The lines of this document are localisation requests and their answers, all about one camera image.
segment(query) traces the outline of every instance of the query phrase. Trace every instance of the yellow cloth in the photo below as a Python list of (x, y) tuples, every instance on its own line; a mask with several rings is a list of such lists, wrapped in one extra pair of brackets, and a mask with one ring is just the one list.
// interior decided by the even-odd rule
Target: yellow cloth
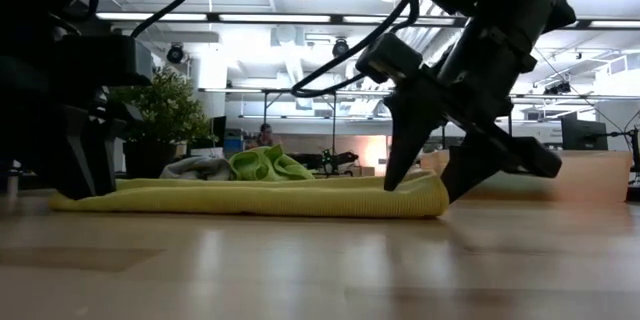
[(229, 159), (234, 180), (312, 180), (313, 174), (288, 157), (280, 145), (262, 146), (235, 154)]
[(449, 205), (447, 190), (433, 172), (407, 175), (393, 192), (380, 177), (302, 181), (194, 181), (137, 179), (118, 182), (118, 191), (70, 200), (57, 194), (62, 211), (169, 212), (415, 218), (439, 216)]

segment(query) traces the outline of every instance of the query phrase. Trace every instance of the person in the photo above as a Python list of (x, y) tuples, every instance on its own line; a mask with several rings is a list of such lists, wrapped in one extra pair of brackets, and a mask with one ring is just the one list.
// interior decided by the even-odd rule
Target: person
[(271, 125), (267, 123), (260, 125), (260, 135), (258, 135), (256, 143), (258, 146), (273, 146), (277, 144), (277, 141), (275, 141), (273, 137)]

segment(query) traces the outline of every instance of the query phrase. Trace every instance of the gray cloth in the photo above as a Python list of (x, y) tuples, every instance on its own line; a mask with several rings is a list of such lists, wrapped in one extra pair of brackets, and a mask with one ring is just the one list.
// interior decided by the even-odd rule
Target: gray cloth
[(195, 156), (167, 165), (161, 179), (213, 180), (231, 179), (231, 165), (226, 159)]

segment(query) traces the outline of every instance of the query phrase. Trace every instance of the green cloth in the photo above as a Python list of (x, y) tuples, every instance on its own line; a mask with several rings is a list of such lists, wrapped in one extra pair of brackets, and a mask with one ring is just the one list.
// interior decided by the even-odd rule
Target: green cloth
[(233, 180), (312, 180), (311, 171), (282, 152), (280, 145), (263, 146), (235, 154), (229, 160)]

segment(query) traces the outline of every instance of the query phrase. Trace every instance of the yellow towel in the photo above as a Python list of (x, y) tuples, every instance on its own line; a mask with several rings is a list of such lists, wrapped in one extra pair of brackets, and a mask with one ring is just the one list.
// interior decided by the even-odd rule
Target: yellow towel
[(393, 192), (380, 177), (301, 181), (137, 179), (118, 182), (118, 191), (70, 200), (58, 194), (51, 207), (62, 211), (169, 212), (416, 218), (439, 216), (449, 204), (447, 190), (433, 172), (407, 175)]

